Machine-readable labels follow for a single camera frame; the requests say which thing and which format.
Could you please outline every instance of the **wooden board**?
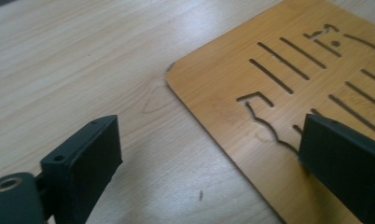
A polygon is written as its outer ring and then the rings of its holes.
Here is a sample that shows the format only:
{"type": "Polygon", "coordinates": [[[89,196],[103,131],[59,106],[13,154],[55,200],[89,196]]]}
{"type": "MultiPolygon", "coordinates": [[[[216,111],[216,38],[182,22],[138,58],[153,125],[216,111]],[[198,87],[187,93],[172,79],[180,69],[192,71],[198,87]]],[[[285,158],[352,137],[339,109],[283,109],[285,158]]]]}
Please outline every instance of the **wooden board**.
{"type": "Polygon", "coordinates": [[[359,222],[297,152],[307,113],[375,140],[375,25],[284,1],[178,60],[167,81],[286,222],[359,222]]]}

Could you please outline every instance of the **wood grain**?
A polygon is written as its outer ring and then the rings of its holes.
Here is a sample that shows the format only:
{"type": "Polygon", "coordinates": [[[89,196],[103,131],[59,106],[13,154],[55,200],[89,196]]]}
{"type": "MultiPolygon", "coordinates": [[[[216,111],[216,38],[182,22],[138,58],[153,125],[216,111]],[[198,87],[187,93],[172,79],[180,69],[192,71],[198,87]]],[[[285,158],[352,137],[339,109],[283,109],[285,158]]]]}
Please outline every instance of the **wood grain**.
{"type": "Polygon", "coordinates": [[[286,222],[356,223],[297,153],[306,113],[375,140],[373,77],[375,25],[284,1],[178,60],[167,81],[286,222]]]}
{"type": "MultiPolygon", "coordinates": [[[[278,2],[0,7],[0,176],[38,174],[81,126],[118,114],[125,162],[88,223],[282,222],[164,81],[177,59],[278,2]]],[[[375,22],[375,1],[336,3],[375,22]]]]}

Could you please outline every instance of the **wooden table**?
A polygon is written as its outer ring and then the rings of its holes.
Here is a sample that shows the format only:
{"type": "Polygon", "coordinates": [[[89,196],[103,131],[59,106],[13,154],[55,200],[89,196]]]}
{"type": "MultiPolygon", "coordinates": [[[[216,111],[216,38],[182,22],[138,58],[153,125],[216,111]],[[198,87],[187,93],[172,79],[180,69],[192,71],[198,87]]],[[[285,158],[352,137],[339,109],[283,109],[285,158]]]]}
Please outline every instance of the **wooden table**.
{"type": "MultiPolygon", "coordinates": [[[[118,114],[123,160],[89,223],[282,222],[164,81],[279,1],[20,0],[0,7],[0,176],[118,114]]],[[[375,23],[375,1],[333,1],[375,23]]]]}

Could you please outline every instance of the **table surface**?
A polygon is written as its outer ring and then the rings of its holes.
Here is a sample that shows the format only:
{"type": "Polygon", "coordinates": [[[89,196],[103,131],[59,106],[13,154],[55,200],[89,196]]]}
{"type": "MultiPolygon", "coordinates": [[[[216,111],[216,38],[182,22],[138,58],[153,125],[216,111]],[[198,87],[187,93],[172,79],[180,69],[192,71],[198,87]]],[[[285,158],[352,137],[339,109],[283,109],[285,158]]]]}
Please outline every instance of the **table surface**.
{"type": "MultiPolygon", "coordinates": [[[[117,114],[124,163],[88,223],[282,223],[167,87],[177,59],[279,1],[0,7],[0,176],[117,114]]],[[[335,0],[375,23],[375,0],[335,0]]]]}

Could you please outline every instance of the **cutting board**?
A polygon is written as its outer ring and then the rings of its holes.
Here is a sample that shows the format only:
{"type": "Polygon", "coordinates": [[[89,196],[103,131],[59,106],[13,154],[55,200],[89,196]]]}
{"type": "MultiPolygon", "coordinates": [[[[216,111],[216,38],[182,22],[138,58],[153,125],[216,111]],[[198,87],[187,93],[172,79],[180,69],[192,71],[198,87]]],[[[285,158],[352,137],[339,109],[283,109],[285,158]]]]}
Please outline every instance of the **cutting board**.
{"type": "Polygon", "coordinates": [[[287,223],[359,223],[297,153],[307,113],[375,140],[375,25],[326,1],[287,0],[166,79],[287,223]]]}

